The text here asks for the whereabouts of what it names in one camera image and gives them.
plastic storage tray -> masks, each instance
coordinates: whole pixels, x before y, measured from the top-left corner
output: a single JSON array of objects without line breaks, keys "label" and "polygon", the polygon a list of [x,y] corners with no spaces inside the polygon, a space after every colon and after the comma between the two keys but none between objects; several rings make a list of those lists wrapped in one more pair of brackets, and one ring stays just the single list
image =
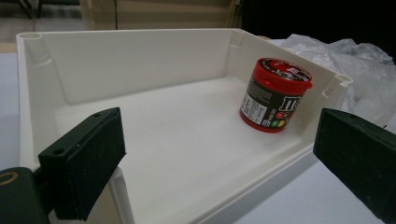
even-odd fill
[{"label": "plastic storage tray", "polygon": [[[115,197],[129,195],[136,223],[203,222],[267,181],[311,150],[321,108],[340,108],[351,82],[238,29],[25,33],[17,43],[21,165],[35,169],[41,150],[119,106],[128,194]],[[313,76],[282,133],[238,114],[261,57]]]}]

clear plastic bag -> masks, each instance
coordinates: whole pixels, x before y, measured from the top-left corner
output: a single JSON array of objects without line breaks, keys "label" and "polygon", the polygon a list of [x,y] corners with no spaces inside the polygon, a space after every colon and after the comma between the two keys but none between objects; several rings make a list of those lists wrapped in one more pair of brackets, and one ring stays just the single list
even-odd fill
[{"label": "clear plastic bag", "polygon": [[291,35],[280,47],[354,80],[343,110],[384,127],[396,112],[396,66],[379,47],[352,39],[331,44]]}]

red lid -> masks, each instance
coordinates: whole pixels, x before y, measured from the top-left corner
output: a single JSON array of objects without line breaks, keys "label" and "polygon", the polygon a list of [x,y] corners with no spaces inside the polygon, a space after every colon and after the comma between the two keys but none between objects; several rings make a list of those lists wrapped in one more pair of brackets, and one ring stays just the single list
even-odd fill
[{"label": "red lid", "polygon": [[306,70],[279,59],[259,59],[254,68],[254,73],[282,89],[305,91],[312,87],[312,77]]}]

nutrition label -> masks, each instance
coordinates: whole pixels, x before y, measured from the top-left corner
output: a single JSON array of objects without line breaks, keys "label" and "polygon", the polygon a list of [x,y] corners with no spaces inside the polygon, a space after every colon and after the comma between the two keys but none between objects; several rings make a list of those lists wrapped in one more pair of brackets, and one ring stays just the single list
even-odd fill
[{"label": "nutrition label", "polygon": [[262,119],[264,118],[265,112],[267,111],[267,107],[260,105],[248,94],[246,94],[244,101],[242,102],[241,110],[248,119],[261,125]]}]

dark background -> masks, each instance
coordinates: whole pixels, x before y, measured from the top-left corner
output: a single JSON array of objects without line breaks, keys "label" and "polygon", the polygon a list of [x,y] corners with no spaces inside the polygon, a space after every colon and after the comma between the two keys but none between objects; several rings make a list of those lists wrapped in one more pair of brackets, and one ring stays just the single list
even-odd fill
[{"label": "dark background", "polygon": [[396,5],[376,1],[244,0],[242,29],[254,35],[286,39],[307,35],[330,44],[351,38],[370,43],[396,57]]}]

